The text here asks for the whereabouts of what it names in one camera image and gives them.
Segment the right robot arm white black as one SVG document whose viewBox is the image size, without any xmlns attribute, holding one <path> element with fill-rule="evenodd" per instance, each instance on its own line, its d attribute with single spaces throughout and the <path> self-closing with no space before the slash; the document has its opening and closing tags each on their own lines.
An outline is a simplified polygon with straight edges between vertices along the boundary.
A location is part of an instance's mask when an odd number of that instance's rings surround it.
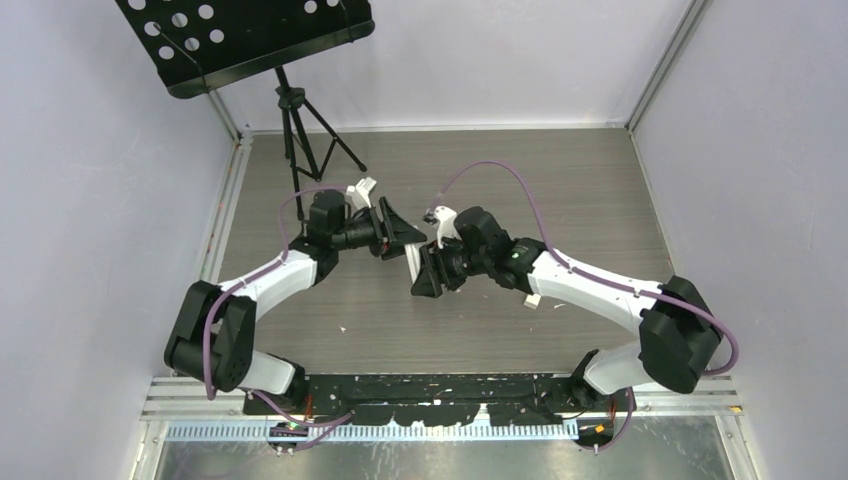
<svg viewBox="0 0 848 480">
<path fill-rule="evenodd" d="M 470 277 L 486 276 L 505 289 L 576 305 L 636 336 L 625 346 L 587 353 L 575 368 L 571 397 L 584 410 L 649 382 L 693 392 L 724 338 L 707 320 L 710 309 L 698 289 L 683 277 L 658 283 L 576 261 L 540 240 L 511 237 L 479 206 L 461 213 L 439 206 L 429 221 L 435 240 L 405 249 L 413 295 L 437 298 Z"/>
</svg>

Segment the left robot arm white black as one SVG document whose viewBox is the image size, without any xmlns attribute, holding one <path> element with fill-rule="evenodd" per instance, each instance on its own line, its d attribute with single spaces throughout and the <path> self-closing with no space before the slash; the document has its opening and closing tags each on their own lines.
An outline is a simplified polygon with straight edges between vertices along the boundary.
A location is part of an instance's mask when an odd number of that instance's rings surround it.
<svg viewBox="0 0 848 480">
<path fill-rule="evenodd" d="M 300 233 L 271 261 L 221 284 L 199 280 L 188 288 L 164 363 L 203 382 L 209 398 L 234 389 L 260 390 L 280 412 L 296 413 L 305 405 L 307 389 L 295 380 L 295 364 L 255 349 L 257 321 L 323 281 L 344 250 L 366 248 L 389 260 L 426 239 L 386 198 L 371 203 L 354 187 L 318 190 Z"/>
</svg>

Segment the long white remote control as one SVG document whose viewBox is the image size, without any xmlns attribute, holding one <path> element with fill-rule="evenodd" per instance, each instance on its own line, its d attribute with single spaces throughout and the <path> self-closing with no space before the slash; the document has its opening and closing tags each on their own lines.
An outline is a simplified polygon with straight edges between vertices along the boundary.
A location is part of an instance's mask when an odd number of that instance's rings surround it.
<svg viewBox="0 0 848 480">
<path fill-rule="evenodd" d="M 412 283 L 415 283 L 421 272 L 420 248 L 422 246 L 425 246 L 425 243 L 411 243 L 404 246 L 405 258 Z"/>
</svg>

